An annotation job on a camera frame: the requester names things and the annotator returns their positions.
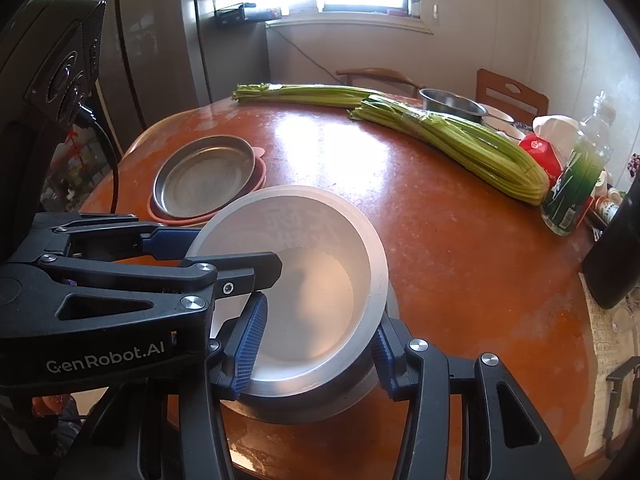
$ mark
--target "white bowl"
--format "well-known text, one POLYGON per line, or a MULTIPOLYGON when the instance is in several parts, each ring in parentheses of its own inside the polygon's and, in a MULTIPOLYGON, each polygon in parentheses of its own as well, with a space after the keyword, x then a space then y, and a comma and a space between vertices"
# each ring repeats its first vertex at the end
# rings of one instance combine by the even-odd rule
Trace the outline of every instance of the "white bowl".
POLYGON ((495 117, 486 116, 482 118, 482 122, 485 126, 495 130, 498 133, 504 133, 504 135, 514 144, 518 144, 525 135, 519 129, 512 124, 496 119, 495 117))
POLYGON ((509 124, 513 124, 515 122, 513 117, 511 117, 509 114, 504 113, 502 110, 498 110, 498 108, 494 108, 492 106, 485 105, 485 104, 482 104, 482 106, 486 108, 486 111, 489 113, 490 116, 493 116, 496 119, 500 119, 501 121, 504 121, 505 123, 509 123, 509 124))
MULTIPOLYGON (((285 397, 345 371, 385 309, 388 269, 380 238, 355 206, 305 186, 270 187, 214 216, 187 256, 273 251, 282 276, 264 293, 268 321, 247 394, 285 397)), ((247 296, 216 301, 211 335, 247 296)))

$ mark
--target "stainless steel bowl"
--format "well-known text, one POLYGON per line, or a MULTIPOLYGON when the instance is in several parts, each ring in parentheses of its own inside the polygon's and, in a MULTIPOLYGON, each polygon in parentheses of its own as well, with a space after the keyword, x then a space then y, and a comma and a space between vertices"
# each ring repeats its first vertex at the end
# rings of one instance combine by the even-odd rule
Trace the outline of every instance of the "stainless steel bowl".
MULTIPOLYGON (((398 298, 389 282, 386 313, 399 318, 398 298)), ((337 415, 363 399, 378 384, 370 348, 340 375, 313 390, 289 397, 256 397, 241 394, 236 402, 222 403, 241 415, 270 424, 308 424, 337 415)))
POLYGON ((160 168, 153 200, 171 218, 207 215, 238 195, 254 167, 254 149, 244 139, 204 137, 180 148, 160 168))
POLYGON ((480 123, 482 118, 487 115, 486 108, 471 99, 462 97, 462 95, 430 88, 420 90, 420 95, 424 110, 455 115, 475 123, 480 123))

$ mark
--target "windowsill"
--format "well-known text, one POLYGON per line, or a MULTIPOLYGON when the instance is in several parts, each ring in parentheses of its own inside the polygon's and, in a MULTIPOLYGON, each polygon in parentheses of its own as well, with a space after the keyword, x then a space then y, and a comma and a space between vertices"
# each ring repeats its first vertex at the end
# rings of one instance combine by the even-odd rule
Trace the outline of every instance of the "windowsill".
POLYGON ((433 34, 420 18, 389 16, 373 12, 318 12, 291 14, 281 20, 268 22, 269 27, 290 25, 367 25, 369 27, 399 28, 421 34, 433 34))

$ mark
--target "paper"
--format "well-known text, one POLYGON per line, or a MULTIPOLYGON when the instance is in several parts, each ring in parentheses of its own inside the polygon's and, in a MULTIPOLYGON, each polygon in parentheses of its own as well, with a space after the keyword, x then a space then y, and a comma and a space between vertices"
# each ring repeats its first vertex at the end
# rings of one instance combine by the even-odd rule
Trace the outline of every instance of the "paper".
MULTIPOLYGON (((587 447, 584 451, 584 455, 589 456, 604 446, 602 431, 604 430, 607 420, 609 394, 612 390, 612 383, 606 380, 607 375, 622 363, 626 362, 630 357, 636 355, 635 348, 638 346, 638 342, 634 342, 634 338, 637 337, 635 330, 622 334, 617 334, 613 331, 612 318, 616 309, 604 310, 600 308, 591 296, 582 274, 580 274, 580 280, 587 301, 587 309, 591 321, 591 333, 593 334, 593 349, 598 361, 591 431, 587 447)), ((620 400, 620 407, 616 413, 616 423, 614 425, 614 438, 622 431, 630 428, 632 424, 632 410, 629 408, 632 382, 633 374, 629 374, 623 383, 622 398, 620 400)))

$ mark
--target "red bag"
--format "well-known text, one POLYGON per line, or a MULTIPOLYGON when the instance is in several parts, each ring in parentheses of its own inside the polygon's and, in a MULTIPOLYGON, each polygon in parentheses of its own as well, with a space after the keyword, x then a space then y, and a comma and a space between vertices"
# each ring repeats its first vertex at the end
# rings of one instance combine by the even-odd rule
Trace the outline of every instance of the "red bag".
POLYGON ((558 162, 551 143, 548 140, 540 139, 536 134, 529 134, 519 142, 518 146, 529 153, 540 167, 545 170, 549 177, 549 182, 553 186, 560 173, 562 173, 562 166, 558 162))

